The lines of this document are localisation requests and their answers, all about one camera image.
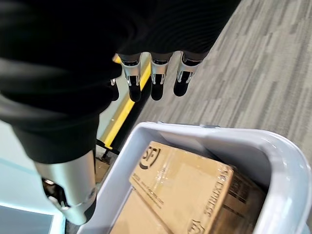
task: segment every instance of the brown cardboard box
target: brown cardboard box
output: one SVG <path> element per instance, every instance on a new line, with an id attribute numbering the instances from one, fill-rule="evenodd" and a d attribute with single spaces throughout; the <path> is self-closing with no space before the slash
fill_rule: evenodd
<path id="1" fill-rule="evenodd" d="M 131 191 L 110 234 L 170 234 L 143 199 Z"/>
<path id="2" fill-rule="evenodd" d="M 251 234 L 265 197 L 231 166 L 157 142 L 130 182 L 174 234 Z"/>

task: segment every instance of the gray plastic container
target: gray plastic container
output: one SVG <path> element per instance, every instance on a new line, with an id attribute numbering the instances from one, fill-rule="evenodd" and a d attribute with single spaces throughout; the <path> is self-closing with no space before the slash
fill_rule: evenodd
<path id="1" fill-rule="evenodd" d="M 291 141 L 263 130 L 145 122 L 129 135 L 98 193 L 92 219 L 78 234 L 109 233 L 132 188 L 129 177 L 152 140 L 203 156 L 209 150 L 269 188 L 253 234 L 310 233 L 311 168 Z"/>

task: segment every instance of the gray carpet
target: gray carpet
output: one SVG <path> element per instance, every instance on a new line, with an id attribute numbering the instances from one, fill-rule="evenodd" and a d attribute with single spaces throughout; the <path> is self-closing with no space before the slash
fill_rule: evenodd
<path id="1" fill-rule="evenodd" d="M 243 0 L 187 94 L 173 94 L 175 54 L 162 100 L 150 98 L 137 122 L 265 129 L 295 142 L 311 163 L 311 57 L 311 0 Z"/>

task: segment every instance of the yellow edge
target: yellow edge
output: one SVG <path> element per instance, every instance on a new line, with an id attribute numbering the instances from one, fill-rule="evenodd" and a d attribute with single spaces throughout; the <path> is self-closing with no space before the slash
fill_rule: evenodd
<path id="1" fill-rule="evenodd" d="M 115 62 L 120 63 L 120 58 L 116 58 L 114 59 Z M 145 86 L 148 78 L 150 77 L 151 74 L 151 63 L 149 62 L 148 65 L 146 66 L 143 75 L 141 76 L 141 82 L 140 82 L 140 88 L 141 91 L 143 89 L 143 87 Z M 126 104 L 124 105 L 120 115 L 115 119 L 114 124 L 110 130 L 110 132 L 108 133 L 107 137 L 103 140 L 103 142 L 105 143 L 105 146 L 111 146 L 114 138 L 116 137 L 118 131 L 120 130 L 122 124 L 125 122 L 128 114 L 130 113 L 133 105 L 135 103 L 133 101 L 131 101 L 130 98 L 128 98 Z"/>

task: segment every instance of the robotic hand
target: robotic hand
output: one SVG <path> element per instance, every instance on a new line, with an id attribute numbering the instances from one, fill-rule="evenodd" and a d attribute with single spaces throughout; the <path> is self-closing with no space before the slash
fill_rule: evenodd
<path id="1" fill-rule="evenodd" d="M 152 98 L 174 51 L 174 93 L 185 94 L 239 0 L 0 0 L 0 119 L 10 123 L 48 199 L 74 224 L 96 207 L 99 114 L 118 98 L 122 60 L 140 98 L 140 54 L 151 53 Z"/>

